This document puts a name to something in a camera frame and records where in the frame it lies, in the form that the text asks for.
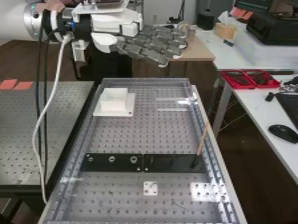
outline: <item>gray table surface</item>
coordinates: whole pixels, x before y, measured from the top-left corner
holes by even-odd
[[[66,143],[91,84],[91,82],[58,83],[47,111],[47,177]],[[30,144],[35,120],[34,88],[25,91],[0,91],[0,185],[37,185],[39,183],[37,160]]]

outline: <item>wall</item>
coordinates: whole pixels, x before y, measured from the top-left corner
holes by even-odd
[[[178,17],[182,0],[143,0],[145,1],[145,23],[164,24],[168,17]],[[184,21],[195,22],[196,0],[184,2]]]
[[[199,13],[203,13],[207,9],[207,0],[199,0],[198,2],[198,11]],[[218,17],[223,11],[231,10],[232,5],[234,0],[210,0],[210,14]]]

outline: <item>screw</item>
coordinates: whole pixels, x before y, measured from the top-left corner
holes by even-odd
[[[110,157],[109,157],[109,163],[114,163],[114,161],[115,161],[114,156],[110,156]]]

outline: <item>table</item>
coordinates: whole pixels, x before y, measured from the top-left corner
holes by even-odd
[[[242,56],[236,47],[230,47],[223,43],[212,31],[195,31],[196,38],[202,41],[207,49],[215,55],[214,65],[216,69],[263,69],[263,70],[288,70],[294,68],[280,66],[254,66],[250,61]]]
[[[235,21],[238,29],[243,29],[239,22]],[[223,40],[212,33],[212,31],[203,31],[196,29],[195,36],[199,38],[202,43],[206,45],[207,49],[215,55],[214,66],[218,70],[218,78],[212,85],[212,94],[210,97],[210,103],[207,107],[207,115],[211,114],[211,109],[214,107],[218,86],[220,82],[220,71],[222,70],[243,70],[243,69],[260,69],[266,71],[292,71],[296,68],[280,67],[280,66],[254,66],[248,60],[242,56],[235,47],[230,47],[223,43]]]
[[[74,128],[83,118],[83,107],[93,93],[91,82],[59,82],[53,103],[47,111],[47,176],[50,189],[59,175],[66,148],[71,144]],[[39,197],[39,177],[34,153],[30,146],[35,124],[34,88],[23,91],[0,91],[0,195],[26,200],[26,196]],[[42,206],[30,207],[42,210]]]
[[[203,42],[195,36],[195,32],[190,31],[188,37],[186,38],[187,48],[182,51],[182,56],[178,59],[171,59],[166,67],[164,75],[170,75],[170,63],[184,62],[183,64],[183,75],[186,74],[187,62],[199,61],[214,61],[215,57],[210,50],[206,48]]]
[[[278,76],[274,78],[282,82],[291,80],[295,75]],[[282,164],[284,165],[292,179],[298,184],[298,147],[268,132],[268,127],[274,124],[282,124],[295,130],[295,126],[279,105],[278,100],[274,98],[271,102],[266,102],[264,98],[268,92],[278,92],[278,89],[254,89],[254,90],[235,90],[224,82],[223,93],[220,96],[219,106],[216,109],[215,120],[212,124],[214,135],[218,135],[224,111],[228,104],[231,93],[235,95],[247,115],[250,116],[263,138],[266,139],[274,153],[276,154]]]
[[[106,86],[126,87],[129,92],[135,93],[131,118],[91,116]],[[65,163],[62,181],[55,186],[39,223],[66,223],[69,220],[77,223],[199,220],[207,223],[246,224],[210,129],[202,151],[206,172],[150,173],[150,165],[147,168],[138,167],[141,172],[130,173],[81,170],[85,158],[93,162],[94,155],[90,153],[109,153],[114,156],[118,153],[137,153],[143,155],[143,159],[150,153],[192,155],[206,120],[195,87],[190,86],[187,79],[105,79]],[[143,180],[157,182],[158,197],[143,194]],[[200,200],[194,200],[188,194],[194,182],[196,188],[202,187],[203,194],[200,190],[199,194],[195,192],[195,195],[202,195]]]

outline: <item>white cable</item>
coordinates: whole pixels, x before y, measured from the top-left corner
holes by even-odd
[[[43,119],[43,115],[46,113],[46,110],[49,108],[49,105],[51,103],[53,97],[54,97],[54,93],[57,90],[57,84],[58,84],[58,78],[59,78],[59,71],[61,71],[61,63],[62,63],[62,52],[63,52],[63,48],[66,43],[70,41],[70,35],[65,35],[63,39],[62,39],[62,44],[61,44],[61,48],[59,48],[59,52],[58,52],[58,62],[57,62],[57,71],[55,71],[55,78],[54,78],[54,83],[53,83],[53,89],[49,95],[49,99],[47,99],[47,103],[42,109],[42,112],[39,114],[35,126],[34,126],[34,130],[33,130],[33,135],[31,135],[31,148],[33,148],[33,152],[35,155],[35,159],[37,159],[37,163],[38,163],[38,170],[39,170],[39,181],[41,181],[41,192],[42,192],[42,200],[43,203],[46,204],[46,197],[45,197],[45,180],[43,180],[43,169],[42,169],[42,165],[41,165],[41,158],[38,155],[38,152],[35,150],[35,135],[37,135],[37,131],[38,131],[38,127],[41,124],[41,121]]]
[[[58,28],[58,24],[57,24],[57,11],[51,11],[50,12],[50,26],[51,26],[51,30],[55,30]],[[61,34],[58,32],[53,33],[55,39],[62,42],[62,37]]]

